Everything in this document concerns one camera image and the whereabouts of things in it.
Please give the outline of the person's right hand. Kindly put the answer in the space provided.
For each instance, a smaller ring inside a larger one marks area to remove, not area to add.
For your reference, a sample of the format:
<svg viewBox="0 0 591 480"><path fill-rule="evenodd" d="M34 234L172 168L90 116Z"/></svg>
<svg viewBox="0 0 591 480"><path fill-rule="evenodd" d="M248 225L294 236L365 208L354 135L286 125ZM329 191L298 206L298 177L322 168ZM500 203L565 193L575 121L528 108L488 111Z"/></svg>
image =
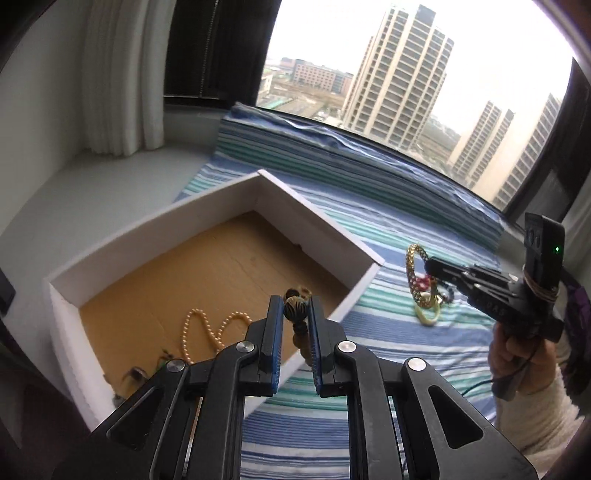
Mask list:
<svg viewBox="0 0 591 480"><path fill-rule="evenodd" d="M557 345L549 340L519 340L509 337L500 323L494 327L488 363L494 378L512 375L517 369L517 360L527 360L523 378L517 386L522 395L538 393L549 387L556 377Z"/></svg>

